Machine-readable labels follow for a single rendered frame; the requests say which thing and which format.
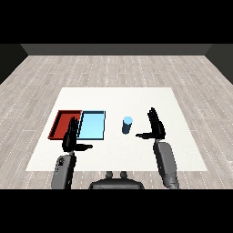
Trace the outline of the light blue shallow open box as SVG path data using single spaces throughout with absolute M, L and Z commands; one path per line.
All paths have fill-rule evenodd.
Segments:
M 85 110 L 78 124 L 77 140 L 103 140 L 106 112 L 104 110 Z

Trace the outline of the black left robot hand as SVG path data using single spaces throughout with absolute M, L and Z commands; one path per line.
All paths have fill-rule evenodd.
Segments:
M 67 131 L 63 138 L 62 148 L 65 152 L 72 151 L 86 151 L 89 148 L 92 148 L 92 145 L 86 144 L 77 144 L 76 142 L 76 133 L 78 129 L 78 120 L 72 116 Z

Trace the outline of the red shallow open box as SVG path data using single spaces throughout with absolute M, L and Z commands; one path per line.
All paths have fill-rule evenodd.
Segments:
M 70 119 L 74 117 L 77 121 L 79 121 L 81 113 L 81 110 L 59 110 L 51 127 L 48 139 L 62 140 L 66 131 L 68 130 Z

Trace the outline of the dark grey robot body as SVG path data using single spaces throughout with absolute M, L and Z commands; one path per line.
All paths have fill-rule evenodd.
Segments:
M 120 178 L 113 178 L 113 172 L 107 171 L 106 177 L 92 182 L 89 189 L 144 189 L 141 182 L 129 179 L 126 171 L 120 172 Z

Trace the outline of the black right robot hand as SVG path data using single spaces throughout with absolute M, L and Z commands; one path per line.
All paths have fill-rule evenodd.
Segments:
M 155 108 L 152 107 L 147 113 L 147 116 L 151 125 L 151 131 L 149 133 L 137 134 L 137 137 L 141 137 L 143 139 L 154 138 L 156 140 L 164 139 L 166 131 L 163 123 L 158 118 Z

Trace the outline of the small blue can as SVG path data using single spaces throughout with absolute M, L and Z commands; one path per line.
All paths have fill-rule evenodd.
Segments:
M 133 123 L 133 118 L 131 116 L 125 116 L 123 119 L 122 133 L 128 134 Z

